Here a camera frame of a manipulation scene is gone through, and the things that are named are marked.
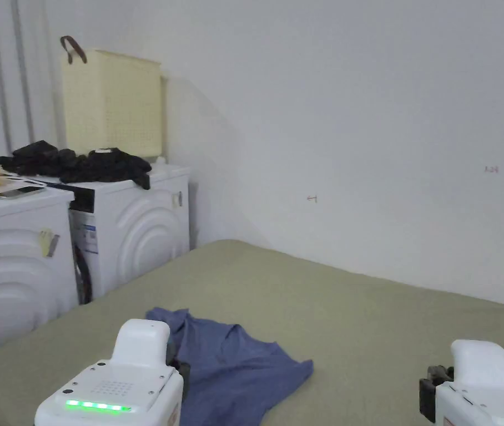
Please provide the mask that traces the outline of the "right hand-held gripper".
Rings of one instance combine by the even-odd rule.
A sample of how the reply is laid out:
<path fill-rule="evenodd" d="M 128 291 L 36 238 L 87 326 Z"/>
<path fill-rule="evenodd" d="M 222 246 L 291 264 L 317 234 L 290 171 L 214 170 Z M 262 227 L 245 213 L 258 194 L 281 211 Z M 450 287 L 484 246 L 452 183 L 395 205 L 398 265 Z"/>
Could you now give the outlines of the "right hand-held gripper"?
<path fill-rule="evenodd" d="M 453 366 L 429 366 L 419 381 L 419 411 L 432 425 L 504 425 L 504 349 L 452 342 Z"/>

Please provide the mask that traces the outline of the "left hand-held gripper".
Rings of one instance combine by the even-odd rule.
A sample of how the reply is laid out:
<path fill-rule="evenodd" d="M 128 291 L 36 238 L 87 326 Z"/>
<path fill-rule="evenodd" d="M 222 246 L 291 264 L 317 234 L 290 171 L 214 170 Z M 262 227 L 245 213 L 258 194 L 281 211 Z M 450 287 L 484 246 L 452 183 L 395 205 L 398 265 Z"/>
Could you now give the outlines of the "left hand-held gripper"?
<path fill-rule="evenodd" d="M 112 356 L 89 365 L 37 408 L 35 425 L 179 425 L 184 379 L 167 364 L 170 329 L 130 319 Z"/>

